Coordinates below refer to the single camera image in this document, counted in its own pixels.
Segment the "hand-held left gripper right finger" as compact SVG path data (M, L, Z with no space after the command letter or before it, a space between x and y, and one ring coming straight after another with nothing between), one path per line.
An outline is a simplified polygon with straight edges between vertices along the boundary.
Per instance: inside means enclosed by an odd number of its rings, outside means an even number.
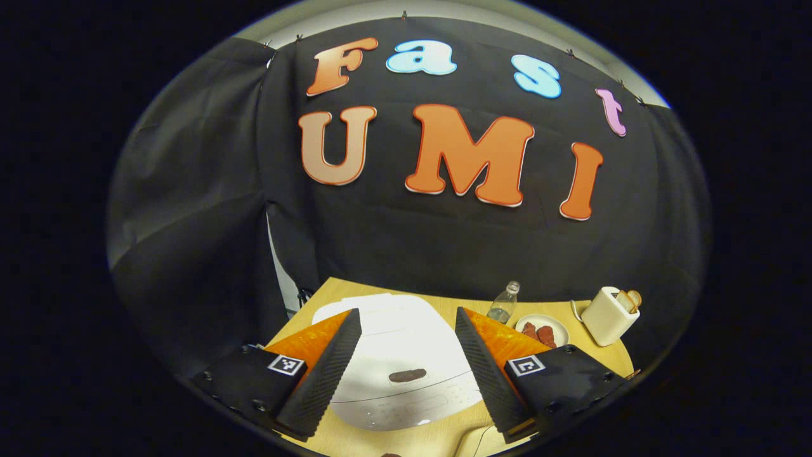
M455 335L508 443L556 439L611 403L627 382L576 345L551 349L469 308L456 310Z

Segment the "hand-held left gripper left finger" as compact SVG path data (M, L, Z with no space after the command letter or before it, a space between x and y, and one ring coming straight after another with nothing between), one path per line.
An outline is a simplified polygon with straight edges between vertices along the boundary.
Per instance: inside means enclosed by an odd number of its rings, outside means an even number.
M306 442L315 435L362 335L345 310L267 345L242 345L191 378L192 385L264 429Z

